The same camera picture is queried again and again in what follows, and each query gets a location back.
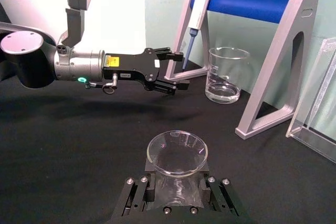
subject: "pipette stand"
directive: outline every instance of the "pipette stand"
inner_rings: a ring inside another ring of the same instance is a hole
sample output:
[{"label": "pipette stand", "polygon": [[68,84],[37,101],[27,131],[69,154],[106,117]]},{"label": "pipette stand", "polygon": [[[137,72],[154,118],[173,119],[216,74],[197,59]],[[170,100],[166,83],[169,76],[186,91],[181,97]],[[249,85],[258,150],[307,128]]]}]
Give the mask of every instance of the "pipette stand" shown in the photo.
[{"label": "pipette stand", "polygon": [[[179,51],[192,12],[192,1],[184,0],[174,51]],[[250,95],[236,134],[248,139],[293,117],[298,104],[303,71],[306,66],[318,0],[210,0],[208,11],[277,23],[278,28]],[[209,31],[205,15],[201,29],[203,41],[202,68],[175,73],[176,64],[170,61],[165,78],[184,80],[206,75],[208,70]],[[285,105],[257,119],[268,87],[287,50],[292,46],[291,75]]]}]

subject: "robotic arm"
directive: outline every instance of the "robotic arm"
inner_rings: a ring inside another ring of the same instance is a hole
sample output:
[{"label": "robotic arm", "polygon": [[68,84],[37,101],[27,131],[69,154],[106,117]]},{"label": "robotic arm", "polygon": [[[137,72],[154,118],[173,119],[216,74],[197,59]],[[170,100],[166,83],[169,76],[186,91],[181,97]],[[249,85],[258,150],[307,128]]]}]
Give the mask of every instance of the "robotic arm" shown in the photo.
[{"label": "robotic arm", "polygon": [[100,88],[113,94],[119,80],[138,81],[147,91],[174,95],[187,90],[189,81],[159,79],[160,61],[182,61],[183,53],[170,48],[146,48],[138,55],[118,55],[99,51],[79,51],[75,45],[82,39],[85,11],[91,0],[68,0],[68,30],[57,44],[43,31],[0,23],[6,36],[0,43],[7,60],[13,63],[17,76],[27,88],[42,88],[54,80],[79,81],[86,89]]}]

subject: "green indicator light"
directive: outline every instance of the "green indicator light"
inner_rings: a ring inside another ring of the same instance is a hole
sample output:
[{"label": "green indicator light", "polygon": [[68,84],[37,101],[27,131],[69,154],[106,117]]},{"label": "green indicator light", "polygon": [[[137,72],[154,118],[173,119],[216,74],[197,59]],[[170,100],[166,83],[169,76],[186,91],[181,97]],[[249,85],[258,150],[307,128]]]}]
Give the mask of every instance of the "green indicator light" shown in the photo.
[{"label": "green indicator light", "polygon": [[84,82],[84,83],[85,83],[87,80],[86,80],[84,77],[79,77],[79,78],[78,78],[78,81],[79,81],[79,82]]}]

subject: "black tabletop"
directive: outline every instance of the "black tabletop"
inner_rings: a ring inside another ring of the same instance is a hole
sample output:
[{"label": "black tabletop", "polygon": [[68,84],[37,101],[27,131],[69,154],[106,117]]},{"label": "black tabletop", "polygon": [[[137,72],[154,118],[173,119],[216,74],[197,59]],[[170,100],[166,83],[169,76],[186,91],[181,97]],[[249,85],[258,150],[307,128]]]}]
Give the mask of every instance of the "black tabletop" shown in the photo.
[{"label": "black tabletop", "polygon": [[294,139],[289,121],[248,140],[235,133],[249,95],[219,105],[205,78],[175,96],[119,82],[115,95],[78,82],[0,82],[0,223],[103,223],[127,177],[144,174],[156,135],[184,130],[208,145],[258,223],[336,223],[336,165]]}]

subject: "screw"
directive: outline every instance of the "screw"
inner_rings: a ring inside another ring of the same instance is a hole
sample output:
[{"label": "screw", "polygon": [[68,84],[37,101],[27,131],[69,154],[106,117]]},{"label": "screw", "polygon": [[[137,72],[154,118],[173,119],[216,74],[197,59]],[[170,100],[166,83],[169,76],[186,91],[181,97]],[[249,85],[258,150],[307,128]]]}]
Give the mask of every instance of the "screw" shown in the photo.
[{"label": "screw", "polygon": [[126,183],[129,184],[129,185],[131,185],[133,182],[134,182],[133,178],[129,178],[129,179],[126,181]]},{"label": "screw", "polygon": [[228,185],[228,184],[230,184],[230,180],[228,180],[227,178],[226,178],[226,179],[223,179],[222,183],[223,183],[224,185]]},{"label": "screw", "polygon": [[215,178],[214,178],[214,177],[210,177],[210,178],[208,178],[208,181],[209,181],[210,183],[213,183],[213,182],[215,182]]},{"label": "screw", "polygon": [[141,178],[141,182],[144,182],[144,183],[145,183],[145,182],[147,182],[147,181],[148,181],[147,177],[142,177],[142,178]]},{"label": "screw", "polygon": [[170,207],[165,207],[165,208],[163,208],[163,212],[164,212],[165,215],[168,215],[172,212],[172,209]]},{"label": "screw", "polygon": [[196,207],[192,207],[192,208],[190,209],[190,212],[191,212],[193,215],[195,215],[195,214],[198,213],[198,209],[197,209]]}]

